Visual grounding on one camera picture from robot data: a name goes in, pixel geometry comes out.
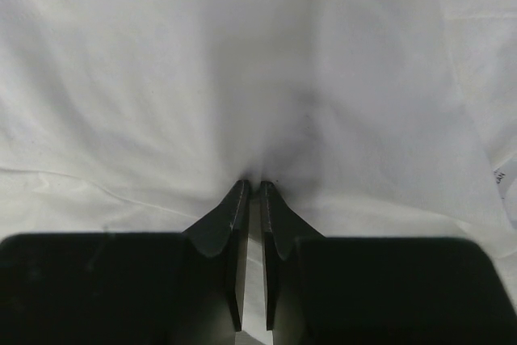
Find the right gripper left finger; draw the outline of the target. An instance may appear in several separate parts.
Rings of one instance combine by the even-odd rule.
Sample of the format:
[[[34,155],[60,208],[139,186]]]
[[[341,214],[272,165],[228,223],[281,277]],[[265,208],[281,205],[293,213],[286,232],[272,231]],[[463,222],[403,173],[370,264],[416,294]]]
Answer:
[[[248,183],[183,232],[15,234],[1,244],[4,344],[232,344]]]

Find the white t shirt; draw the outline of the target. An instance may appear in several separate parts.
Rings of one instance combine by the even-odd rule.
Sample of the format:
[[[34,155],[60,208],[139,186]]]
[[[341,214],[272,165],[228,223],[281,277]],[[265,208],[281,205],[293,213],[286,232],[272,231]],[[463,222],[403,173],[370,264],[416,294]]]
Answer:
[[[183,232],[240,180],[254,343],[264,182],[326,237],[476,243],[516,312],[516,0],[1,0],[1,244]]]

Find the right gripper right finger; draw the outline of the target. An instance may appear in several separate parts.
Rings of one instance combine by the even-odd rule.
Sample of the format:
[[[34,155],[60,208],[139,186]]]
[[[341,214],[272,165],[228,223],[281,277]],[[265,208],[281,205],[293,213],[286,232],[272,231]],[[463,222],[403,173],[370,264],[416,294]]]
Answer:
[[[266,323],[276,344],[513,344],[516,312],[463,238],[326,237],[259,189]]]

